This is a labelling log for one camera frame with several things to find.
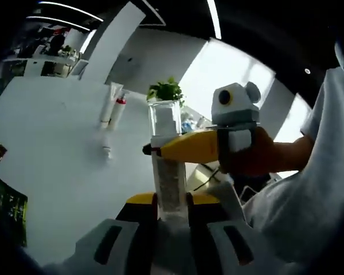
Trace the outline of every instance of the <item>white shirt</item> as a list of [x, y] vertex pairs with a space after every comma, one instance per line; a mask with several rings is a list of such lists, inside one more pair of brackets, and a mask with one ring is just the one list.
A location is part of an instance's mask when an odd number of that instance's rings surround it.
[[314, 141], [306, 168], [271, 184], [244, 207], [247, 221], [287, 262], [308, 263], [328, 244], [344, 213], [344, 71], [327, 71], [302, 132]]

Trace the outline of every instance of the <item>hand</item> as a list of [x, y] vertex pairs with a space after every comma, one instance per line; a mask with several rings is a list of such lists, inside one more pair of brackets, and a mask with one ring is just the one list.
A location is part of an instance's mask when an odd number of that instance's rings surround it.
[[263, 128], [256, 127], [255, 142], [249, 148], [220, 160], [221, 171], [236, 175], [264, 175], [275, 169], [275, 163], [279, 160], [278, 153], [268, 133]]

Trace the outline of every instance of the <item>green plant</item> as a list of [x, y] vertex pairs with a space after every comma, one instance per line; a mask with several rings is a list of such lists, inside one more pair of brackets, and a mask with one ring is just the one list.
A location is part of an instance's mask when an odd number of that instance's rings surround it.
[[66, 45], [65, 47], [62, 48], [62, 50], [63, 50], [65, 53], [69, 53], [69, 52], [71, 52], [72, 48], [71, 48], [69, 45]]
[[167, 83], [163, 81], [150, 85], [147, 100], [156, 97], [161, 100], [178, 100], [179, 106], [183, 107], [184, 100], [180, 86], [173, 77], [168, 78]]

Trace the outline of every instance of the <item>clear glass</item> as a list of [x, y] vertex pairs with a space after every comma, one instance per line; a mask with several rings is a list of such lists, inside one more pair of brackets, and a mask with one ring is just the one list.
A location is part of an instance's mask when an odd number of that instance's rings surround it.
[[149, 104], [152, 136], [181, 134], [181, 110], [178, 101], [166, 100]]
[[[149, 105], [151, 146], [161, 147], [181, 134], [181, 115], [177, 101]], [[152, 152], [154, 184], [159, 215], [174, 225], [187, 222], [185, 163], [167, 160]]]

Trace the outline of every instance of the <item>desk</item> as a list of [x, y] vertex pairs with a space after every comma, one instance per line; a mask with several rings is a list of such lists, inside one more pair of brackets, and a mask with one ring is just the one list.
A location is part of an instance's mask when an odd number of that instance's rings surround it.
[[17, 56], [8, 56], [2, 62], [10, 61], [27, 61], [24, 70], [24, 76], [41, 76], [42, 69], [45, 65], [45, 62], [55, 62], [58, 64], [67, 64], [71, 67], [76, 63], [75, 58], [72, 57], [60, 57], [60, 56], [47, 56], [45, 54], [39, 54], [33, 56], [32, 58], [20, 58]]
[[0, 178], [28, 197], [28, 253], [41, 265], [75, 243], [126, 200], [155, 190], [145, 95], [128, 95], [107, 162], [97, 129], [109, 86], [59, 77], [15, 77], [0, 98]]

